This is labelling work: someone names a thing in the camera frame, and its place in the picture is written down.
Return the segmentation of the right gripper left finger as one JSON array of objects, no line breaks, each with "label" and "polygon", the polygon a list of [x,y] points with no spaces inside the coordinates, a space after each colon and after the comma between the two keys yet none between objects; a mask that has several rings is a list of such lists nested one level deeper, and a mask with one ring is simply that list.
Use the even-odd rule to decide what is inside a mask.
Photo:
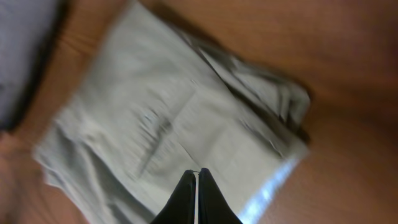
[{"label": "right gripper left finger", "polygon": [[196,177],[186,170],[164,208],[150,224],[194,224]]}]

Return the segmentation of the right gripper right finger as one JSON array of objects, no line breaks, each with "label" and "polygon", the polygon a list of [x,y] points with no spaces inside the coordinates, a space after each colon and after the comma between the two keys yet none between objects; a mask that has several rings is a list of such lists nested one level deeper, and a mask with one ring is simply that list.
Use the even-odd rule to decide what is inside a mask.
[{"label": "right gripper right finger", "polygon": [[199,224],[242,224],[230,209],[211,172],[202,168],[198,177]]}]

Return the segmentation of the olive green shorts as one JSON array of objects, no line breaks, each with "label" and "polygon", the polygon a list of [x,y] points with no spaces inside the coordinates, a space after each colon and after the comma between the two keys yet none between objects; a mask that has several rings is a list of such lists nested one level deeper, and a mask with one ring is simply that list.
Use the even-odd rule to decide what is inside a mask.
[{"label": "olive green shorts", "polygon": [[309,106],[300,85],[132,2],[34,157],[90,223],[149,223],[202,168],[257,223],[308,151],[298,131]]}]

